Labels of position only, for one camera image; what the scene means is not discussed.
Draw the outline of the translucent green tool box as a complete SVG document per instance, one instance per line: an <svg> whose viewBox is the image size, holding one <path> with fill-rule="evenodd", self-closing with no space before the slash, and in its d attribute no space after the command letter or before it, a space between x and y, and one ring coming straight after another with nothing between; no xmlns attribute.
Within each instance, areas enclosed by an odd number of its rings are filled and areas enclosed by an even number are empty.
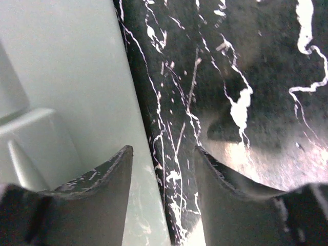
<svg viewBox="0 0 328 246"><path fill-rule="evenodd" d="M113 2L1 1L1 45L31 106L61 115L86 171L133 147L123 245L170 245Z"/></svg>

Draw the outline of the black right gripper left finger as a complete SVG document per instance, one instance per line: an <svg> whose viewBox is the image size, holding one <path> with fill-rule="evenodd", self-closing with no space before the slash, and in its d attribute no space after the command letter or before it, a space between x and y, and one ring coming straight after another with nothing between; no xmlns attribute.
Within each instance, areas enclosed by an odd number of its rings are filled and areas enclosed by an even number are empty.
<svg viewBox="0 0 328 246"><path fill-rule="evenodd" d="M55 190L1 184L1 245L121 245L133 148Z"/></svg>

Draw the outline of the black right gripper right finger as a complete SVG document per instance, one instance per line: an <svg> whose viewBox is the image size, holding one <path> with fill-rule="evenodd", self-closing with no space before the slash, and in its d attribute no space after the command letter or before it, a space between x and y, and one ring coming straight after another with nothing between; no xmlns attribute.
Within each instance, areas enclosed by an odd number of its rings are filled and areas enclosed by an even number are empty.
<svg viewBox="0 0 328 246"><path fill-rule="evenodd" d="M193 163L207 245L327 245L327 184L277 190L200 146Z"/></svg>

